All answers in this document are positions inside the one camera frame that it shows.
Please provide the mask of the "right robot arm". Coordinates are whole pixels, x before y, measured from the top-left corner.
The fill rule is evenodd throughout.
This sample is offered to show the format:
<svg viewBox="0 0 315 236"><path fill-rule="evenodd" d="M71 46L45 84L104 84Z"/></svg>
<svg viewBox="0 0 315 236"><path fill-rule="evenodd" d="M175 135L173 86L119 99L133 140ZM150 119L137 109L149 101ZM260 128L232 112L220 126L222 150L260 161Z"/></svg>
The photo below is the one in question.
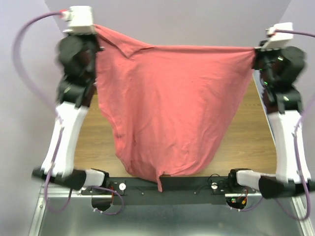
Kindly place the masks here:
<svg viewBox="0 0 315 236"><path fill-rule="evenodd" d="M302 97L293 85L306 66L305 59L305 52L294 46L256 50L253 68L260 72L261 101L276 148L277 167L275 174L232 169L227 178L230 189L249 187L265 199L307 195L315 190L304 154Z"/></svg>

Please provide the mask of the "pink t shirt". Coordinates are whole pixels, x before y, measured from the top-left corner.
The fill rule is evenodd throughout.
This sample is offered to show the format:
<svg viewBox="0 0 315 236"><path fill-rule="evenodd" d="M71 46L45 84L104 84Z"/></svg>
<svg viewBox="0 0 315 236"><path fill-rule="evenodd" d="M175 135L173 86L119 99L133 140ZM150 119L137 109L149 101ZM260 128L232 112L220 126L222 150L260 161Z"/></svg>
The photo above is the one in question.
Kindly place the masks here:
<svg viewBox="0 0 315 236"><path fill-rule="evenodd" d="M126 171L155 182L205 169L252 79L251 47L150 45L96 26L98 106Z"/></svg>

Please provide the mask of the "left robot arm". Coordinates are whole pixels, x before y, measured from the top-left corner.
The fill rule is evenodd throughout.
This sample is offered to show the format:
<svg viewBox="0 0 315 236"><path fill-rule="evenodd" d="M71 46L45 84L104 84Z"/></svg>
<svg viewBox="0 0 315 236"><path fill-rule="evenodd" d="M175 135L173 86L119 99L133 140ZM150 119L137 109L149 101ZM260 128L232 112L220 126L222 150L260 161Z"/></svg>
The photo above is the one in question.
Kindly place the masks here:
<svg viewBox="0 0 315 236"><path fill-rule="evenodd" d="M95 92L96 55L102 49L96 35L68 35L58 45L64 76L57 89L57 120L49 149L32 177L80 190L108 187L109 174L97 169L74 168L74 154L84 118Z"/></svg>

